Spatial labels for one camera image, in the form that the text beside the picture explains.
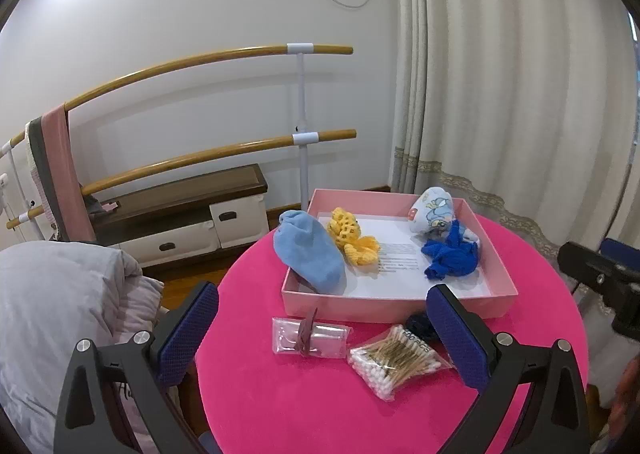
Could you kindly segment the white barre stand post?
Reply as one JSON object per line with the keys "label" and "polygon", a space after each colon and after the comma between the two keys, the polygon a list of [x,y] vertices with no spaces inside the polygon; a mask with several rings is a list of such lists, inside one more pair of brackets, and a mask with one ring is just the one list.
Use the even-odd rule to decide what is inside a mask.
{"label": "white barre stand post", "polygon": [[318,135],[314,135],[308,130],[306,110],[305,55],[314,53],[314,44],[307,42],[288,43],[286,44],[286,53],[296,57],[298,120],[293,140],[294,145],[298,148],[300,206],[303,211],[306,211],[309,203],[308,146],[319,142]]}

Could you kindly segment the pink round table cover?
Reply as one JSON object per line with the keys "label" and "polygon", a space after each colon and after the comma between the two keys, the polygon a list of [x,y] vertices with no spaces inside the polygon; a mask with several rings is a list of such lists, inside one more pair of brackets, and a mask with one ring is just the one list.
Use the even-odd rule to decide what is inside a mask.
{"label": "pink round table cover", "polygon": [[[477,218],[518,289],[506,315],[487,325],[520,344],[570,341],[586,384],[586,332],[570,289],[525,240]],[[218,288],[219,311],[196,370],[209,428],[224,453],[436,453],[476,391],[454,370],[441,370],[413,379],[387,402],[344,360],[273,354],[272,318],[284,315],[285,272],[269,233]]]}

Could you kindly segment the dark navy knitted item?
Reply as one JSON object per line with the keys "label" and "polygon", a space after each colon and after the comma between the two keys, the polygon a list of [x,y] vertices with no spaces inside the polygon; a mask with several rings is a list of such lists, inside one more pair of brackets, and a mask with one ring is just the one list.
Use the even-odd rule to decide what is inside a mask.
{"label": "dark navy knitted item", "polygon": [[414,336],[427,344],[430,344],[431,342],[439,342],[439,336],[425,312],[410,315],[407,318],[404,327]]}

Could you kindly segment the yellow crocheted toy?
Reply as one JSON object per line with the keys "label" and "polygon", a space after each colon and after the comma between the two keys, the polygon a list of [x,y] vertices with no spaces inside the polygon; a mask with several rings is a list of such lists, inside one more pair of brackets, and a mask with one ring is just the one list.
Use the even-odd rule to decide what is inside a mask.
{"label": "yellow crocheted toy", "polygon": [[326,231],[348,264],[370,266],[378,263],[380,244],[375,237],[363,235],[356,217],[351,212],[341,207],[335,208],[331,212]]}

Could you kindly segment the lower wooden ballet bar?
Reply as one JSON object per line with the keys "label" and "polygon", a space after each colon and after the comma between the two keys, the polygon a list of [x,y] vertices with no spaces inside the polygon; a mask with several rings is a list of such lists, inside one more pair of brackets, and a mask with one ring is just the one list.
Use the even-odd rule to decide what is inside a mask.
{"label": "lower wooden ballet bar", "polygon": [[[318,135],[318,143],[350,140],[357,136],[357,132],[354,129],[323,132],[311,131],[311,133],[314,135]],[[186,154],[176,158],[151,163],[150,165],[132,169],[126,172],[120,172],[119,174],[112,175],[111,177],[105,177],[105,179],[98,180],[87,185],[80,184],[81,194],[85,198],[86,196],[105,191],[105,189],[110,189],[115,186],[144,179],[145,177],[152,177],[152,175],[198,165],[199,163],[212,161],[215,159],[254,153],[254,151],[268,151],[268,149],[278,149],[295,146],[293,134],[270,137],[270,139],[265,140],[210,148],[206,149],[206,151],[197,151],[196,153]],[[37,218],[38,215],[43,213],[44,210],[42,205],[37,208],[28,208],[26,212],[20,214],[17,218],[7,221],[6,227],[8,229],[15,229],[17,226],[33,220]]]}

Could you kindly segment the patterned light blue sock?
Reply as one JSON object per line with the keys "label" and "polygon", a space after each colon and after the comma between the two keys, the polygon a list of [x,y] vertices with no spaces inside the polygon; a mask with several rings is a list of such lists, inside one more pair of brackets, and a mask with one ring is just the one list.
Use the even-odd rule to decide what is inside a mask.
{"label": "patterned light blue sock", "polygon": [[456,220],[451,195],[438,186],[427,188],[408,212],[409,229],[413,234],[438,241],[448,237]]}

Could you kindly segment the cotton swabs plastic bag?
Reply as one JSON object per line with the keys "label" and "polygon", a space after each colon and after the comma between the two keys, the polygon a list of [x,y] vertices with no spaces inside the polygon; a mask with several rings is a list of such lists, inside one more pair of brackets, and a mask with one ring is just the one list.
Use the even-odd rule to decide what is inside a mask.
{"label": "cotton swabs plastic bag", "polygon": [[390,327],[372,341],[351,348],[347,363],[383,401],[414,378],[431,376],[454,365],[402,325]]}

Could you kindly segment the upper wooden ballet bar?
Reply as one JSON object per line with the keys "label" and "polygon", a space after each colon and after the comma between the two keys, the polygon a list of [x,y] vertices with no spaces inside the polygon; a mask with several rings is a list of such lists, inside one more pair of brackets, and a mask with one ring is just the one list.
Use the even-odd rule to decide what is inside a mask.
{"label": "upper wooden ballet bar", "polygon": [[68,102],[64,102],[63,107],[66,111],[73,110],[81,105],[91,102],[93,99],[106,95],[108,93],[125,88],[127,85],[135,84],[143,80],[163,76],[163,74],[174,71],[185,70],[193,67],[213,64],[214,62],[229,62],[229,60],[256,58],[266,56],[282,56],[282,55],[352,55],[354,49],[348,45],[337,44],[314,44],[310,42],[295,42],[277,45],[261,45],[251,47],[232,48],[231,50],[216,50],[198,54],[195,56],[183,57],[170,62],[164,62],[149,68],[138,70],[121,76],[120,78],[108,81],[97,88],[82,93]]}

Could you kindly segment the white drawer bench cabinet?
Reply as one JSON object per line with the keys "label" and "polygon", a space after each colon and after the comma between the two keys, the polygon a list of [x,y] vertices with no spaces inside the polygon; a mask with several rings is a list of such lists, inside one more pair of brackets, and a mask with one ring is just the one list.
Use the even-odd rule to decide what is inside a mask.
{"label": "white drawer bench cabinet", "polygon": [[267,192],[256,163],[145,188],[113,200],[96,240],[143,267],[253,244],[269,232]]}

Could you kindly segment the wooden ballet bar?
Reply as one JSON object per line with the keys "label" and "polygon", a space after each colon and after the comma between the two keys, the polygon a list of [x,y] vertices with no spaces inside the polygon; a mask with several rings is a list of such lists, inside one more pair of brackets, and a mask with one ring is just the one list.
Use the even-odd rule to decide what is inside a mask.
{"label": "wooden ballet bar", "polygon": [[174,71],[185,70],[193,67],[213,64],[214,62],[229,62],[229,60],[256,58],[266,56],[282,56],[282,55],[352,55],[354,49],[348,45],[337,44],[314,44],[310,42],[295,42],[277,45],[261,45],[251,47],[232,48],[231,50],[216,50],[198,54],[195,56],[183,57],[170,62],[164,62],[149,68],[138,70],[121,76],[120,78],[108,81],[97,88],[82,93],[68,102],[64,102],[63,107],[66,111],[73,110],[81,105],[91,102],[93,99],[106,95],[108,93],[125,88],[127,85],[135,84],[143,80],[163,76],[163,74]]}
{"label": "wooden ballet bar", "polygon": [[[314,135],[318,135],[318,143],[350,140],[357,136],[357,132],[354,129],[323,132],[311,131],[311,133]],[[115,186],[144,179],[145,177],[152,177],[152,175],[198,165],[199,163],[212,161],[215,159],[254,153],[254,151],[268,151],[268,149],[278,149],[295,146],[293,134],[270,137],[270,139],[265,140],[210,148],[206,149],[206,151],[197,151],[196,153],[186,154],[176,158],[151,163],[150,165],[132,169],[126,172],[120,172],[119,174],[112,175],[111,177],[105,177],[105,179],[98,180],[87,185],[80,184],[81,194],[85,198],[86,196],[105,191],[105,189],[110,189]],[[8,229],[15,229],[17,226],[33,220],[37,218],[38,215],[43,213],[44,210],[42,205],[37,208],[28,208],[26,212],[20,214],[17,218],[7,221],[6,227]]]}

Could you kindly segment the grey quilted bedding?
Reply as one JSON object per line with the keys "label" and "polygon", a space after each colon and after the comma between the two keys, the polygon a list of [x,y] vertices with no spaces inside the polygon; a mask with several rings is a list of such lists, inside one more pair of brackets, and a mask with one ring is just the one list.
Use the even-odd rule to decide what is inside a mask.
{"label": "grey quilted bedding", "polygon": [[164,285],[119,249],[28,241],[1,252],[1,407],[33,453],[55,416],[81,339],[123,344],[160,319]]}

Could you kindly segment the royal blue knitted cloth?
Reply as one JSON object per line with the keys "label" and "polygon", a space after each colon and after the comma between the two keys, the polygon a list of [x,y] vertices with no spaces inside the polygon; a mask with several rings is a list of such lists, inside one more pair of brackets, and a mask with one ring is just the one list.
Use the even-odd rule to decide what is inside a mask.
{"label": "royal blue knitted cloth", "polygon": [[444,240],[427,240],[421,252],[431,260],[424,271],[430,281],[463,277],[472,274],[480,263],[480,239],[473,232],[468,234],[466,227],[454,220]]}

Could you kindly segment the cream embroidered curtain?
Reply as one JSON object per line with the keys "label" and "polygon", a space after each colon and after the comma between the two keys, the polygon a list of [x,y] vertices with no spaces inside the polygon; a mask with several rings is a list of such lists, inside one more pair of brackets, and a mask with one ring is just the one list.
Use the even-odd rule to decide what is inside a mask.
{"label": "cream embroidered curtain", "polygon": [[639,26],[621,0],[399,0],[390,185],[547,260],[639,242]]}

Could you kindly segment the clear bag with brown tie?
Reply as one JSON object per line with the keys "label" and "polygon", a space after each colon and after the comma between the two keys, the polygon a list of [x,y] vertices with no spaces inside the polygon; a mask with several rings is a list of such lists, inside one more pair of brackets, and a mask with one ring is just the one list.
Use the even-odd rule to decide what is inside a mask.
{"label": "clear bag with brown tie", "polygon": [[317,310],[304,318],[274,317],[271,337],[274,354],[296,354],[305,358],[346,358],[349,326],[316,320]]}

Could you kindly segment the plain light blue sock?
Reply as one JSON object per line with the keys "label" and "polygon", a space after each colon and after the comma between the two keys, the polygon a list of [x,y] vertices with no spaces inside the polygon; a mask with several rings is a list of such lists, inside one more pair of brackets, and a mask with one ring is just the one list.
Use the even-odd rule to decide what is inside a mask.
{"label": "plain light blue sock", "polygon": [[315,291],[333,293],[345,276],[345,262],[329,233],[312,215],[288,210],[273,234],[278,258]]}

